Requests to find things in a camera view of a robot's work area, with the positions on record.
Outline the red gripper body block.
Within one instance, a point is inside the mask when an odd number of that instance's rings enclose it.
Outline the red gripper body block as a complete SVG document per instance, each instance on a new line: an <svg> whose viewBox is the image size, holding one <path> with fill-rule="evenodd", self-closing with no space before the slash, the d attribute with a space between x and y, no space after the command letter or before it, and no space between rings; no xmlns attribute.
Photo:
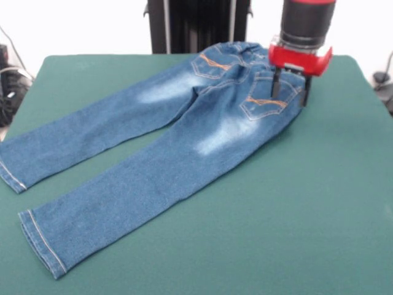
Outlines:
<svg viewBox="0 0 393 295"><path fill-rule="evenodd" d="M269 49L270 63L281 69L300 72L303 76L321 76L333 56L333 47L323 45L320 49L296 49L274 35Z"/></svg>

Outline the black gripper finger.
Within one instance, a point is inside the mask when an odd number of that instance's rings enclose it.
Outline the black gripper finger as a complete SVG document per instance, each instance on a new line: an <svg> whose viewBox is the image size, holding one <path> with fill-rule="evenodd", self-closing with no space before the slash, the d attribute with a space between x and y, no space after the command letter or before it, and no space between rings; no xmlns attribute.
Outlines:
<svg viewBox="0 0 393 295"><path fill-rule="evenodd" d="M280 75L281 75L281 68L275 67L275 71L274 71L274 75L273 75L273 83L272 83L272 88L271 88L271 97L272 98L276 98L278 93L279 93L279 89L280 89L279 78L280 78Z"/></svg>
<svg viewBox="0 0 393 295"><path fill-rule="evenodd" d="M302 91L302 98L300 100L300 106L301 107L306 107L307 102L308 102L308 97L309 97L309 91L311 88L311 82L312 82L312 77L311 76L305 76L305 86Z"/></svg>

